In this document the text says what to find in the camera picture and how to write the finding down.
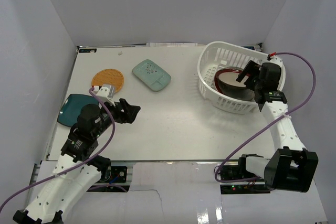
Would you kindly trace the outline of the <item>red rimmed beige bowl plate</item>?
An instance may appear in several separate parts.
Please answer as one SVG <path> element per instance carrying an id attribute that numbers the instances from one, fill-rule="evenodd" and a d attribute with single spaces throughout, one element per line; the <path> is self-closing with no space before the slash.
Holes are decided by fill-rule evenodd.
<path id="1" fill-rule="evenodd" d="M 227 67 L 217 71 L 214 77 L 214 85 L 216 90 L 223 95 L 237 100 L 251 101 L 255 94 L 244 85 L 247 77 L 242 82 L 236 81 L 241 71 L 242 69 L 237 67 Z"/>

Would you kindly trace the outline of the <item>dark teal square plate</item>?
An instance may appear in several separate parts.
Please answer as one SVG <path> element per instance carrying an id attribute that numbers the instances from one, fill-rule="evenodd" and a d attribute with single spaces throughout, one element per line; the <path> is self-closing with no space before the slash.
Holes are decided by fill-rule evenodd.
<path id="1" fill-rule="evenodd" d="M 66 127 L 72 127 L 77 122 L 81 109 L 88 104 L 98 105 L 98 101 L 85 94 L 70 94 L 61 107 L 57 122 Z"/>

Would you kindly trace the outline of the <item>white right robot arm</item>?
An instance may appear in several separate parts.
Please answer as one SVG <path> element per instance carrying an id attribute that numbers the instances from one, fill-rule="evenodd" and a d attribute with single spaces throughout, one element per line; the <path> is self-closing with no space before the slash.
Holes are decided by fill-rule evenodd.
<path id="1" fill-rule="evenodd" d="M 247 182 L 258 176 L 268 189 L 306 193 L 312 183 L 318 156 L 308 151 L 298 137 L 291 118 L 287 114 L 285 94 L 279 91 L 281 67 L 275 63 L 262 65 L 249 61 L 238 75 L 246 88 L 254 92 L 259 110 L 271 125 L 270 132 L 275 153 L 270 158 L 257 154 L 244 154 L 239 159 L 238 177 Z"/>

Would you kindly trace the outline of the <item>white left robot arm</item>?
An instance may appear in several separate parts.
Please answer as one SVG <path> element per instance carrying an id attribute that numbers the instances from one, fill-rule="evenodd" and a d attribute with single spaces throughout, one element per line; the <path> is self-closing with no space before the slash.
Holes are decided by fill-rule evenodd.
<path id="1" fill-rule="evenodd" d="M 102 106 L 85 105 L 70 129 L 51 178 L 43 181 L 36 198 L 25 209 L 16 211 L 13 220 L 63 223 L 69 210 L 91 186 L 110 178 L 111 160 L 95 151 L 98 138 L 117 123 L 133 123 L 140 110 L 140 106 L 130 105 L 125 99 Z"/>

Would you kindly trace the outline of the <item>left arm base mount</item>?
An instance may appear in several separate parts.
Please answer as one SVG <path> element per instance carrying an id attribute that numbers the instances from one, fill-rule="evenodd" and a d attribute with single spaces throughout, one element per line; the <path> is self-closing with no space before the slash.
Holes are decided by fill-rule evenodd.
<path id="1" fill-rule="evenodd" d="M 88 189 L 95 193 L 127 193 L 130 186 L 127 181 L 128 168 L 126 166 L 109 166 L 101 172 L 98 182 Z"/>

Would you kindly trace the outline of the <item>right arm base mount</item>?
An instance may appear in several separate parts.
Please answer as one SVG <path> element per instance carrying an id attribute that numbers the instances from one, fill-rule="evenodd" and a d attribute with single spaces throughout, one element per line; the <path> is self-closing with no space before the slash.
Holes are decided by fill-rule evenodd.
<path id="1" fill-rule="evenodd" d="M 271 192 L 265 185 L 263 179 L 252 180 L 254 174 L 242 172 L 237 164 L 225 165 L 218 173 L 218 179 L 227 180 L 220 183 L 220 193 L 222 195 L 249 195 L 249 194 L 269 194 Z"/>

